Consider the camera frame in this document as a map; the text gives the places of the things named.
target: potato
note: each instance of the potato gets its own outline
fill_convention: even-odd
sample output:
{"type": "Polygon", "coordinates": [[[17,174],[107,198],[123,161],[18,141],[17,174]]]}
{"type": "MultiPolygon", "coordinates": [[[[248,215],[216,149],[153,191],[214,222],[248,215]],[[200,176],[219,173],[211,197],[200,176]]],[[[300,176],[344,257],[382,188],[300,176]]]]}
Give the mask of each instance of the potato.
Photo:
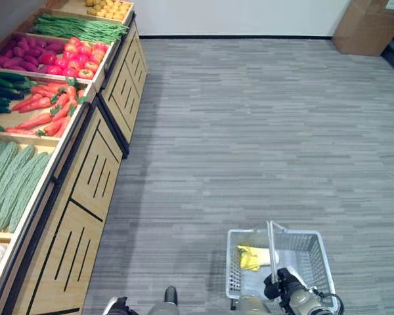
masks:
{"type": "Polygon", "coordinates": [[[95,10],[95,9],[87,9],[86,10],[86,13],[87,14],[89,14],[89,15],[97,15],[97,10],[95,10]]]}

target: red tomato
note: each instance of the red tomato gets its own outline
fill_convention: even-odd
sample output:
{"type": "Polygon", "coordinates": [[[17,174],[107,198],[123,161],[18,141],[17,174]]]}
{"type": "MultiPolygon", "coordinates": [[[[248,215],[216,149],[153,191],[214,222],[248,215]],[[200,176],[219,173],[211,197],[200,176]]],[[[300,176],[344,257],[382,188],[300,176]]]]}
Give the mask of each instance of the red tomato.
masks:
{"type": "Polygon", "coordinates": [[[80,77],[81,79],[92,80],[93,79],[93,72],[88,69],[82,69],[79,71],[77,77],[80,77]]]}
{"type": "Polygon", "coordinates": [[[41,64],[54,64],[55,60],[57,57],[55,54],[51,54],[49,52],[46,52],[42,56],[39,57],[39,63],[41,64]]]}
{"type": "Polygon", "coordinates": [[[93,49],[102,49],[104,52],[108,50],[108,46],[104,43],[98,42],[93,45],[93,49]]]}
{"type": "Polygon", "coordinates": [[[79,49],[73,44],[65,44],[64,51],[71,51],[72,53],[77,54],[79,49]]]}
{"type": "Polygon", "coordinates": [[[105,56],[105,52],[102,49],[94,49],[92,54],[99,54],[101,55],[103,58],[105,56]]]}
{"type": "Polygon", "coordinates": [[[49,66],[47,69],[48,74],[61,74],[62,69],[58,66],[49,66]]]}
{"type": "Polygon", "coordinates": [[[85,69],[91,70],[93,73],[95,73],[98,70],[98,67],[99,66],[97,64],[94,64],[93,62],[90,61],[85,63],[85,69]]]}
{"type": "Polygon", "coordinates": [[[64,75],[65,77],[77,77],[77,73],[78,71],[75,69],[66,68],[63,70],[61,74],[64,75]]]}
{"type": "Polygon", "coordinates": [[[68,62],[67,67],[79,71],[81,68],[81,63],[79,60],[73,59],[68,62]]]}
{"type": "Polygon", "coordinates": [[[100,54],[93,54],[90,58],[89,61],[93,62],[94,64],[100,64],[102,61],[102,56],[100,54]]]}
{"type": "Polygon", "coordinates": [[[86,62],[89,61],[89,57],[86,56],[85,54],[79,54],[76,56],[76,60],[78,60],[83,66],[86,62]]]}
{"type": "Polygon", "coordinates": [[[86,56],[90,56],[92,54],[92,47],[90,45],[89,46],[86,46],[86,45],[81,46],[79,48],[79,54],[85,54],[86,56]]]}
{"type": "Polygon", "coordinates": [[[74,46],[79,46],[81,44],[80,39],[78,39],[77,37],[71,37],[68,41],[69,44],[72,44],[74,46]]]}
{"type": "Polygon", "coordinates": [[[65,51],[63,53],[63,59],[66,59],[66,60],[70,61],[70,60],[74,59],[75,57],[76,57],[76,54],[74,52],[65,51]]]}
{"type": "Polygon", "coordinates": [[[67,59],[57,58],[57,59],[54,61],[54,65],[55,65],[55,66],[58,66],[58,67],[60,67],[60,68],[62,68],[62,69],[67,68],[67,64],[68,64],[68,60],[67,60],[67,59]]]}

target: plastic basket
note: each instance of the plastic basket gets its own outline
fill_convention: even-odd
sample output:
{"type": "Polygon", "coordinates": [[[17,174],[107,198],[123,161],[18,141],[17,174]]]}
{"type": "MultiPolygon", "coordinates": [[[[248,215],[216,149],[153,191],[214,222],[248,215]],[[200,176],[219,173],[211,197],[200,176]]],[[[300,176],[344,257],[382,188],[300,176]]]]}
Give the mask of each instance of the plastic basket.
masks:
{"type": "MultiPolygon", "coordinates": [[[[273,221],[267,222],[267,229],[229,230],[226,280],[228,298],[239,299],[241,296],[251,295],[259,297],[268,305],[269,300],[264,296],[264,279],[273,274],[273,282],[276,282],[277,270],[284,267],[295,270],[308,288],[316,286],[321,292],[335,293],[324,244],[317,231],[287,230],[273,221]],[[237,245],[269,248],[270,256],[274,257],[275,252],[278,262],[271,259],[271,266],[262,266],[255,272],[241,269],[237,245]]],[[[335,298],[325,299],[323,303],[334,312],[338,309],[335,298]]]]}

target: white wall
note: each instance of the white wall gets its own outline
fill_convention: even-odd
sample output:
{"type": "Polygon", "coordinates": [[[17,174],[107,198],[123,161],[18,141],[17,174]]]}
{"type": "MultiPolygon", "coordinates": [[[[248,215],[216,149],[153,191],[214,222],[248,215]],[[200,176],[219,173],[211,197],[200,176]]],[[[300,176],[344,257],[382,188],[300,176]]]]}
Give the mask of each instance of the white wall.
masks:
{"type": "Polygon", "coordinates": [[[350,0],[133,0],[141,35],[331,36],[350,0]]]}

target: produce display shelf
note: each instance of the produce display shelf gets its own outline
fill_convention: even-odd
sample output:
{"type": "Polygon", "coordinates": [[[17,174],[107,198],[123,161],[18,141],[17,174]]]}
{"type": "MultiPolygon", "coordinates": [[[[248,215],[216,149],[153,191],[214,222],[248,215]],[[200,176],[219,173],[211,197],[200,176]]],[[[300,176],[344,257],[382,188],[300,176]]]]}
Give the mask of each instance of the produce display shelf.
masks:
{"type": "Polygon", "coordinates": [[[55,13],[60,13],[60,14],[70,13],[70,16],[73,16],[74,14],[77,17],[87,16],[87,17],[89,17],[90,20],[105,20],[107,22],[126,24],[129,17],[133,13],[133,7],[134,7],[134,3],[132,3],[132,2],[129,2],[129,3],[131,4],[130,8],[127,11],[127,14],[124,16],[124,19],[122,21],[114,20],[111,18],[101,18],[99,16],[93,16],[93,15],[87,14],[86,10],[90,9],[90,8],[86,7],[85,0],[50,0],[46,4],[46,6],[48,9],[51,9],[52,12],[55,12],[55,13]]]}
{"type": "MultiPolygon", "coordinates": [[[[9,44],[9,42],[13,39],[13,38],[20,38],[20,37],[25,37],[25,38],[34,38],[34,39],[44,39],[46,41],[59,41],[63,44],[67,44],[68,39],[63,39],[63,38],[59,38],[59,37],[52,37],[52,36],[44,36],[44,35],[38,35],[38,34],[32,34],[32,33],[19,33],[19,32],[14,32],[12,34],[10,34],[9,36],[7,36],[6,38],[4,38],[4,40],[2,40],[0,42],[0,52],[3,51],[3,49],[9,44]]],[[[108,64],[111,62],[111,58],[113,58],[114,56],[114,49],[113,48],[114,43],[111,43],[111,45],[109,45],[104,58],[102,59],[102,62],[99,64],[98,70],[95,73],[95,76],[92,78],[92,80],[88,80],[88,79],[83,79],[82,81],[86,82],[86,83],[92,83],[93,87],[96,91],[99,91],[102,82],[105,79],[105,67],[109,67],[108,64]]],[[[47,73],[37,73],[37,72],[29,72],[29,71],[18,71],[18,70],[9,70],[9,69],[0,69],[0,71],[3,72],[11,72],[11,73],[16,73],[16,74],[22,74],[22,75],[32,75],[35,74],[36,76],[40,77],[40,78],[44,78],[44,79],[64,79],[63,75],[51,75],[51,74],[47,74],[47,73]]]]}
{"type": "MultiPolygon", "coordinates": [[[[32,81],[38,82],[39,84],[46,84],[50,82],[54,82],[54,83],[64,82],[61,79],[44,78],[44,77],[39,77],[38,75],[28,75],[28,78],[32,81]]],[[[45,184],[47,179],[49,180],[51,171],[53,170],[54,174],[57,174],[60,171],[60,169],[56,166],[61,164],[62,160],[64,159],[64,157],[62,158],[62,151],[64,150],[65,147],[67,147],[67,143],[72,142],[71,134],[73,132],[72,129],[75,121],[80,119],[80,115],[81,115],[80,112],[83,112],[82,110],[83,107],[86,106],[88,102],[91,102],[96,95],[92,83],[88,83],[84,81],[79,81],[79,83],[81,85],[81,88],[85,90],[84,96],[86,97],[86,101],[77,107],[76,111],[72,116],[72,119],[70,120],[69,125],[67,126],[64,134],[62,135],[62,138],[56,138],[51,136],[38,137],[38,136],[0,132],[0,140],[15,141],[19,145],[20,149],[24,148],[29,144],[33,144],[35,146],[36,154],[41,152],[47,152],[49,154],[52,153],[48,165],[45,168],[43,175],[37,184],[37,188],[33,192],[31,199],[25,208],[24,214],[20,219],[20,222],[18,224],[18,227],[16,228],[15,233],[11,234],[8,233],[7,231],[0,232],[0,243],[5,243],[8,245],[7,250],[0,262],[0,280],[6,266],[8,265],[9,257],[12,255],[12,252],[16,250],[15,244],[18,242],[20,238],[20,232],[22,231],[24,225],[26,224],[33,206],[36,203],[38,203],[41,199],[41,197],[39,196],[39,192],[41,191],[43,186],[46,186],[45,184]]],[[[13,100],[9,108],[12,108],[17,102],[18,102],[17,100],[13,100]]],[[[47,111],[49,111],[49,108],[42,110],[34,110],[32,112],[26,112],[23,114],[20,114],[18,112],[11,112],[10,114],[1,114],[0,125],[2,125],[3,127],[13,127],[18,123],[21,123],[29,118],[32,118],[34,116],[37,116],[47,111]]],[[[39,126],[37,129],[42,129],[44,128],[44,126],[45,125],[39,126]]]]}

